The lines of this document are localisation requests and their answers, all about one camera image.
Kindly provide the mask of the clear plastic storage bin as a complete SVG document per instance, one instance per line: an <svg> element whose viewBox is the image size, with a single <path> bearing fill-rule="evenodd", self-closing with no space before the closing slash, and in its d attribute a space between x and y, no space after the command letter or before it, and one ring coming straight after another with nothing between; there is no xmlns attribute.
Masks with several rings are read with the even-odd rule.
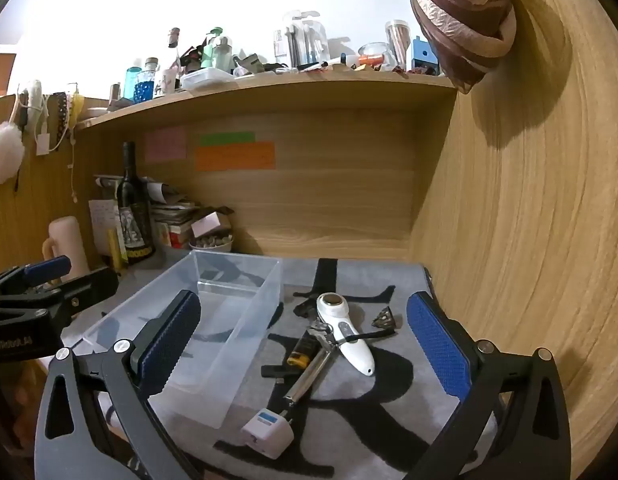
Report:
<svg viewBox="0 0 618 480"><path fill-rule="evenodd" d="M282 261L192 250L90 327L82 339L102 351L132 339L177 292L196 292L201 317L156 411L218 429L239 391L282 298Z"/></svg>

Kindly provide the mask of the silver metal cylinder tool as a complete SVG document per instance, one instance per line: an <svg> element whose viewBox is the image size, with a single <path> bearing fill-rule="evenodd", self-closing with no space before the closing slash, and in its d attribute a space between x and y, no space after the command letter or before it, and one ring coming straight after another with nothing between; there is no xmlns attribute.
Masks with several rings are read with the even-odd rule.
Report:
<svg viewBox="0 0 618 480"><path fill-rule="evenodd" d="M321 349L313 358L308 367L300 374L295 384L285 394L284 400L289 408L295 406L300 399L308 392L315 381L320 376L326 363L329 362L337 349L335 337L331 334L315 335L321 344Z"/></svg>

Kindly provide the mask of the cream pink mug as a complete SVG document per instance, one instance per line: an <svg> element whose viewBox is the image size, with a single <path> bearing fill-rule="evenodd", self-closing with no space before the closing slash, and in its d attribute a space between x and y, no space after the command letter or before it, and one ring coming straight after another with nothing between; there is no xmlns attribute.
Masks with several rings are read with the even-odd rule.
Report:
<svg viewBox="0 0 618 480"><path fill-rule="evenodd" d="M53 220L48 227L48 238L42 243L44 260L59 256L70 259L70 272L60 278L62 283L81 278L90 272L78 220L67 216Z"/></svg>

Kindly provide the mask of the white fluffy duster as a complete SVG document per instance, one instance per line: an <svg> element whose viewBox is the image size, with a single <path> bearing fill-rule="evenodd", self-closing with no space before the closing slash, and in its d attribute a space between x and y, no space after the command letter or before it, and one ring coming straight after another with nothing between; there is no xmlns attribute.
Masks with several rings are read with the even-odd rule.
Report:
<svg viewBox="0 0 618 480"><path fill-rule="evenodd" d="M22 132L13 122L0 124L0 184L13 178L21 168L25 154Z"/></svg>

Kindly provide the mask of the white flat tray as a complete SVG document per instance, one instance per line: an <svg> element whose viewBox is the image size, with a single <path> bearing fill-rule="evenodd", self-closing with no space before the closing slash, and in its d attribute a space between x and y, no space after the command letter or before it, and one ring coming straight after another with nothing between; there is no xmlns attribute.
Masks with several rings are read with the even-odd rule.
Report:
<svg viewBox="0 0 618 480"><path fill-rule="evenodd" d="M197 91L212 84L223 84L233 81L234 77L216 67L201 68L181 77L181 87L187 91Z"/></svg>

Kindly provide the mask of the pink white small box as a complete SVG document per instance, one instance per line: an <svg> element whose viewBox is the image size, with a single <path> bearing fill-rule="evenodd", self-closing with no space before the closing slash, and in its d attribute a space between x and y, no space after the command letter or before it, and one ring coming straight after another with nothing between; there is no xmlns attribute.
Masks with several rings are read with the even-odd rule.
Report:
<svg viewBox="0 0 618 480"><path fill-rule="evenodd" d="M192 223L191 230L195 238L204 237L213 233L230 231L232 229L229 217L219 211L206 214L205 217Z"/></svg>

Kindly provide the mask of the white bowl of stones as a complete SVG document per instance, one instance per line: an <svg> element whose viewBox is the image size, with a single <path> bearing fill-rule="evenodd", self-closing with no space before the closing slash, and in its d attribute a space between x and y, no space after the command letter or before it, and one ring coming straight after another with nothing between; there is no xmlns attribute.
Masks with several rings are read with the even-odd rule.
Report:
<svg viewBox="0 0 618 480"><path fill-rule="evenodd" d="M225 231L194 237L190 240L189 246L191 249L206 252L232 252L233 233Z"/></svg>

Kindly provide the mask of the pink sticky note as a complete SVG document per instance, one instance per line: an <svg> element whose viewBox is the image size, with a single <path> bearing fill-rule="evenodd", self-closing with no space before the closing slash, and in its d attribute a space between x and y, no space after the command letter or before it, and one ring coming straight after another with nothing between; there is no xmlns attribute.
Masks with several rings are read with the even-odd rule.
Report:
<svg viewBox="0 0 618 480"><path fill-rule="evenodd" d="M144 161L147 164L173 162L187 158L187 131L170 127L144 135Z"/></svg>

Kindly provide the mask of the black car key bunch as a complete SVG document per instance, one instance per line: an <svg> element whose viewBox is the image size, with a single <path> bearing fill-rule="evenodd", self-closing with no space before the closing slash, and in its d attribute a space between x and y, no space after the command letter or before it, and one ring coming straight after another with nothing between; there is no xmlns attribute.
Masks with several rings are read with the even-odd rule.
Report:
<svg viewBox="0 0 618 480"><path fill-rule="evenodd" d="M307 298L294 308L294 314L308 322L307 330L312 336L327 339L332 335L329 324L324 323L318 315L317 300Z"/></svg>

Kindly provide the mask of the green sticky note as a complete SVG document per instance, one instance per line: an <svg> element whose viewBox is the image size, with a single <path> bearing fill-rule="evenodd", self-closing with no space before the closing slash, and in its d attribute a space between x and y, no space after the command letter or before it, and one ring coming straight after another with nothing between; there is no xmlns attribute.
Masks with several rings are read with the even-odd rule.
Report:
<svg viewBox="0 0 618 480"><path fill-rule="evenodd" d="M256 134L251 131L214 132L201 134L198 145L202 148L209 148L210 146L253 143L255 141Z"/></svg>

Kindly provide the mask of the white blue charger plug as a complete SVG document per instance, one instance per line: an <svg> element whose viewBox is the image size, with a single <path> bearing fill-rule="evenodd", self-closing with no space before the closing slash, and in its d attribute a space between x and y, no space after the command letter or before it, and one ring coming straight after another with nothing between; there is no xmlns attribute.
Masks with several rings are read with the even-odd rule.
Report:
<svg viewBox="0 0 618 480"><path fill-rule="evenodd" d="M244 444L270 460L277 460L295 438L286 415L287 411L259 410L241 429Z"/></svg>

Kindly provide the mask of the blue pencil sharpener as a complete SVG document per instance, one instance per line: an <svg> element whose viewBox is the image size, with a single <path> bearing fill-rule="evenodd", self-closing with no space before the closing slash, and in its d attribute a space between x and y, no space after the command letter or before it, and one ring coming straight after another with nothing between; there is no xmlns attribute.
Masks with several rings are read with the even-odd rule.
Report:
<svg viewBox="0 0 618 480"><path fill-rule="evenodd" d="M407 50L407 69L410 73L438 76L440 74L438 58L431 45L420 36L411 40Z"/></svg>

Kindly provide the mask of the grey black patterned mat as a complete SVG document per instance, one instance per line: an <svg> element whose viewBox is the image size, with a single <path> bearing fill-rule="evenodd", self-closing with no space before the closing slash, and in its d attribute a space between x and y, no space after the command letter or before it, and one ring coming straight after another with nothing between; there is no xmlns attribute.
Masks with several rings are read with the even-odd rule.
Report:
<svg viewBox="0 0 618 480"><path fill-rule="evenodd" d="M85 332L182 258L172 254L130 272L112 298L79 315L65 330L65 344L79 354L100 352L82 339ZM152 405L153 410L190 462L206 474L228 479L404 477L458 404L443 391L405 317L409 297L431 290L426 269L371 260L279 260L281 301L222 426L213 429ZM326 292L346 298L353 325L362 333L370 333L374 318L390 307L397 332L371 342L371 377L340 353L329 359L295 408L294 441L277 460L270 460L244 444L241 429L262 408L283 408L294 378L263 371L284 365L308 326L294 308Z"/></svg>

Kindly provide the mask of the stack of books papers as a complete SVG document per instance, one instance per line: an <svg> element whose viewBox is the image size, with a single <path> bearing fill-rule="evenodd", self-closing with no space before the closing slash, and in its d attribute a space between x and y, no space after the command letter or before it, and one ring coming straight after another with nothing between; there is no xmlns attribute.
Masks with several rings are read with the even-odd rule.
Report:
<svg viewBox="0 0 618 480"><path fill-rule="evenodd" d="M108 231L117 230L119 245L123 245L123 232L117 211L116 190L121 177L96 175L96 185L102 191L98 200L90 200L89 210L92 234L96 251L101 256L111 255L108 243ZM219 211L229 217L233 210L226 207L203 206L191 202L187 196L163 182L145 178L146 191L149 195L150 217L153 222L154 240L158 245L175 249L190 248L189 242L194 238L192 223L206 214Z"/></svg>

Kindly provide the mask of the white handheld massager device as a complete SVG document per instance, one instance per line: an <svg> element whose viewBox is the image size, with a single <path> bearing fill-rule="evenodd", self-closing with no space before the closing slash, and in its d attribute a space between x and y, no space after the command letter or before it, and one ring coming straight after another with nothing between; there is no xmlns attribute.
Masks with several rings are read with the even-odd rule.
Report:
<svg viewBox="0 0 618 480"><path fill-rule="evenodd" d="M373 376L375 361L351 321L348 301L336 292L326 292L318 296L317 312L320 321L330 327L335 344L349 364L362 375Z"/></svg>

